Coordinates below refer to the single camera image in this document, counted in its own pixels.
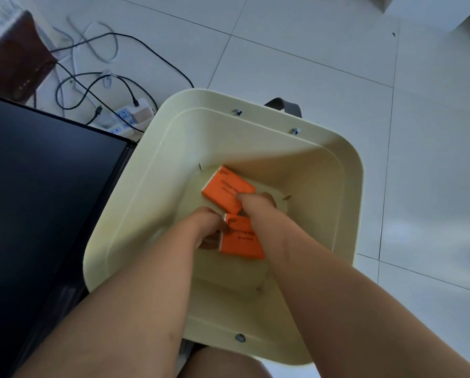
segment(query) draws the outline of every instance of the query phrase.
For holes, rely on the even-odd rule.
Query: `person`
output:
[[[316,242],[268,195],[239,194],[271,272],[322,378],[470,377],[470,364],[398,301]],[[84,299],[15,378],[172,377],[193,250],[220,215],[196,209]],[[251,357],[195,353],[180,378],[269,378]]]

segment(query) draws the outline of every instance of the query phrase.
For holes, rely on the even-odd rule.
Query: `white power strip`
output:
[[[130,104],[116,110],[116,113],[133,127],[145,131],[153,120],[156,111],[154,108],[149,107],[144,98],[139,98],[137,101],[139,106]],[[97,119],[93,121],[92,126],[132,140],[138,140],[143,135],[106,109],[102,110]]]

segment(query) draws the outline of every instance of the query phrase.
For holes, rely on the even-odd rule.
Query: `white floor tile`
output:
[[[380,263],[379,285],[470,362],[470,291]]]
[[[354,258],[354,267],[370,278],[373,282],[377,282],[379,278],[379,261],[370,257],[357,254]]]
[[[392,89],[235,37],[210,88],[259,104],[298,103],[304,119],[352,143],[364,167],[358,253],[378,259]]]
[[[225,33],[231,33],[246,0],[127,0],[184,18]]]
[[[399,19],[374,0],[247,0],[233,34],[393,86]]]
[[[395,87],[470,111],[470,17],[448,34],[402,22]]]
[[[229,38],[224,33],[123,0],[92,0],[90,3],[82,4],[82,8],[65,0],[59,1],[60,4],[64,3],[62,8],[65,12],[61,17],[60,11],[55,9],[49,14],[50,9],[47,6],[51,3],[54,3],[54,0],[44,0],[38,6],[43,8],[42,13],[53,25],[73,34],[73,29],[66,21],[70,11],[74,11],[72,20],[80,30],[84,30],[92,22],[107,23],[114,31],[133,35],[150,45],[153,50],[188,75],[197,88],[208,86]],[[96,25],[87,33],[87,37],[105,32],[106,28]],[[112,37],[95,41],[93,46],[105,57],[111,57],[114,52]],[[79,48],[76,59],[78,72],[111,69],[113,73],[137,81],[150,92],[158,105],[169,96],[190,87],[175,69],[130,38],[119,38],[119,55],[114,63],[106,64],[96,59],[86,45]],[[69,60],[64,64],[71,67]],[[48,111],[54,109],[53,94],[58,84],[54,77],[51,78],[38,93],[38,106]],[[94,75],[88,75],[80,80],[88,84],[94,79]],[[128,90],[121,82],[113,80],[112,85],[111,89],[106,89],[100,82],[93,88],[93,92],[115,109],[131,103]],[[137,97],[144,96],[144,93],[132,84],[131,88]],[[65,89],[71,91],[72,85],[67,85]],[[67,94],[70,96],[66,104],[71,106],[81,97],[78,93],[67,92]],[[79,109],[68,112],[67,117],[85,122],[93,116],[93,112],[93,105],[83,102]]]
[[[289,366],[281,363],[258,358],[263,362],[272,378],[320,378],[316,366],[313,363],[303,366]]]
[[[470,112],[394,91],[380,260],[470,289]]]

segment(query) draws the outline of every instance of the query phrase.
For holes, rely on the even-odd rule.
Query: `beige plastic bin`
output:
[[[352,145],[289,114],[195,89],[162,105],[127,164],[86,248],[88,289],[198,206],[221,212],[200,189],[222,164],[257,192],[272,193],[279,209],[352,263],[363,183]],[[184,338],[286,364],[311,362],[266,260],[196,250]]]

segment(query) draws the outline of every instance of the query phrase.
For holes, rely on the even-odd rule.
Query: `brown leather object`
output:
[[[25,103],[55,67],[30,12],[0,38],[0,97]]]

